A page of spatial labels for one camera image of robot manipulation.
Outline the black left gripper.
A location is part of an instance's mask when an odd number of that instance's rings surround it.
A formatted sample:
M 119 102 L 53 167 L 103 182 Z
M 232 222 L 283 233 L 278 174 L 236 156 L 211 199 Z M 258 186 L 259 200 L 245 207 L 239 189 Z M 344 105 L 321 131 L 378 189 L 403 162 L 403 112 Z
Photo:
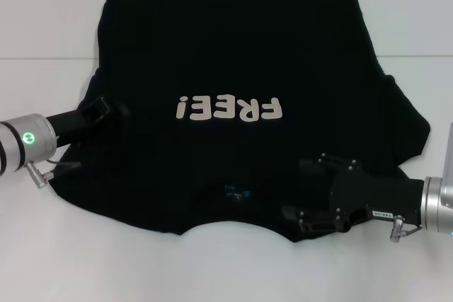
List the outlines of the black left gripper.
M 59 148 L 81 140 L 88 128 L 88 122 L 92 124 L 104 124 L 107 121 L 125 122 L 131 115 L 130 110 L 122 103 L 106 96 L 99 96 L 89 104 L 81 106 L 80 110 L 49 116 L 47 121 L 55 131 Z

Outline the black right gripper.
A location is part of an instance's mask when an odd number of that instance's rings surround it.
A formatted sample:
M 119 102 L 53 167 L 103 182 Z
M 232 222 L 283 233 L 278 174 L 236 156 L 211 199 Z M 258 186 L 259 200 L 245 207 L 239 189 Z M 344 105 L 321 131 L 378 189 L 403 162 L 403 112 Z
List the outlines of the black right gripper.
M 374 177 L 356 169 L 354 158 L 328 153 L 299 160 L 298 173 L 301 184 L 331 187 L 330 211 L 283 205 L 281 214 L 288 233 L 346 233 L 371 219 L 391 223 L 400 219 L 421 228 L 422 180 Z

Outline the black shirt with FREE print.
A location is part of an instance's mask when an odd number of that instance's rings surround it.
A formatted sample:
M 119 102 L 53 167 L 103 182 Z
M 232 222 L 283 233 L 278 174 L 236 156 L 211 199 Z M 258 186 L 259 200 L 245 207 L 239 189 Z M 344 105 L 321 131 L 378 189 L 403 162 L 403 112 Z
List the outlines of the black shirt with FREE print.
M 67 202 L 151 231 L 257 225 L 298 242 L 281 207 L 327 209 L 298 162 L 354 158 L 408 178 L 430 125 L 383 72 L 358 0 L 106 0 L 99 96 L 131 112 L 127 133 L 71 144 L 79 168 L 51 185 Z

